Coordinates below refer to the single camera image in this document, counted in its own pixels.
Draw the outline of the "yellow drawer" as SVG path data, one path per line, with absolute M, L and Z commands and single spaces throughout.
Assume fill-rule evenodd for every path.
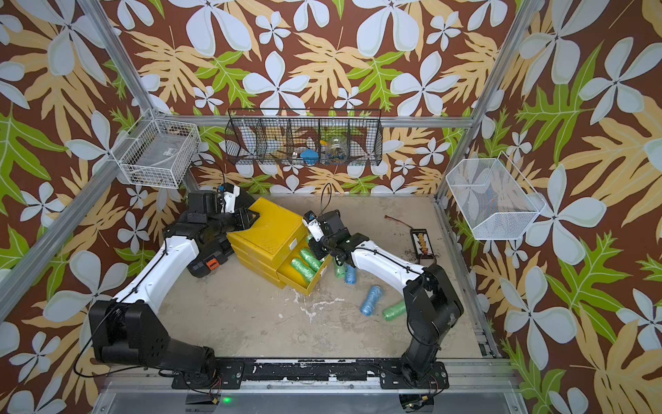
M 300 243 L 277 269 L 279 279 L 297 292 L 309 296 L 322 276 L 331 270 L 331 259 L 317 259 L 306 241 Z

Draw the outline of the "green trash bag roll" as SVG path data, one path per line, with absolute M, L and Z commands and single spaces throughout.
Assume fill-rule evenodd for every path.
M 300 255 L 314 272 L 318 272 L 322 267 L 322 262 L 315 258 L 315 255 L 309 248 L 302 248 L 300 250 Z
M 392 321 L 406 314 L 406 305 L 403 300 L 384 309 L 382 316 L 385 321 Z
M 299 258 L 293 258 L 291 260 L 291 266 L 299 273 L 301 276 L 310 283 L 315 278 L 317 272 L 314 272 L 304 260 Z
M 335 264 L 334 265 L 334 275 L 335 275 L 336 278 L 345 279 L 346 274 L 347 274 L 347 266 L 345 264 L 342 264 L 342 265 Z

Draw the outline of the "yellow plastic drawer cabinet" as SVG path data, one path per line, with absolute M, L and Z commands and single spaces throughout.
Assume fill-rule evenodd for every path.
M 305 292 L 310 283 L 291 266 L 298 244 L 308 234 L 303 218 L 266 198 L 259 198 L 250 210 L 260 215 L 252 227 L 228 234 L 241 265 L 274 286 Z

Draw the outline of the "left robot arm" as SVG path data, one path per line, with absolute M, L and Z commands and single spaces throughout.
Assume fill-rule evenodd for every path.
M 203 278 L 234 253 L 228 235 L 259 218 L 255 199 L 238 186 L 193 191 L 182 215 L 165 228 L 159 252 L 128 286 L 90 310 L 91 346 L 98 362 L 170 370 L 211 380 L 215 355 L 208 347 L 170 336 L 158 312 L 183 272 Z

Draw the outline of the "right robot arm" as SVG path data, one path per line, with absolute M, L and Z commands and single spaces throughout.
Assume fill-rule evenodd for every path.
M 429 384 L 441 342 L 464 314 L 464 307 L 446 271 L 437 264 L 424 267 L 382 249 L 369 237 L 351 234 L 339 210 L 320 216 L 303 215 L 315 258 L 332 257 L 369 272 L 403 294 L 410 346 L 400 359 L 402 378 L 409 386 Z

